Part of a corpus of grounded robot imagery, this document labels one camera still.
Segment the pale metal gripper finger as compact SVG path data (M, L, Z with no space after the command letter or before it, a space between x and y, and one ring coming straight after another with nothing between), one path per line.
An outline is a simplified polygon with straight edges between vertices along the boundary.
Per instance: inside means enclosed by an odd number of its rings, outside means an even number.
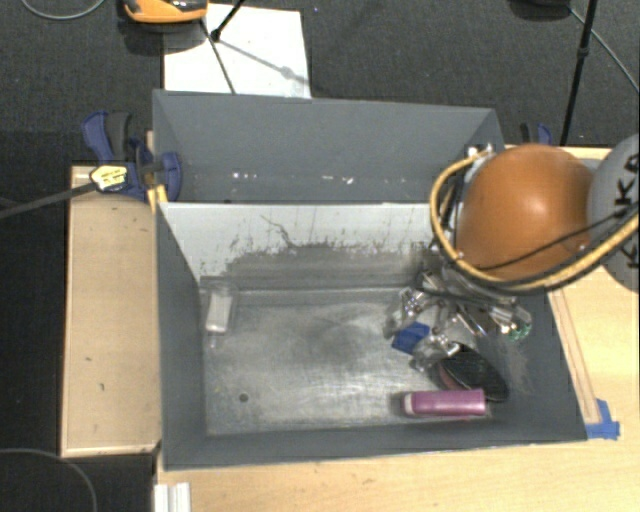
M426 371L458 352L458 343L445 335L430 335L417 343L411 364L418 371Z
M386 310L383 335L390 339L409 327L423 310L423 293L416 289L402 289Z

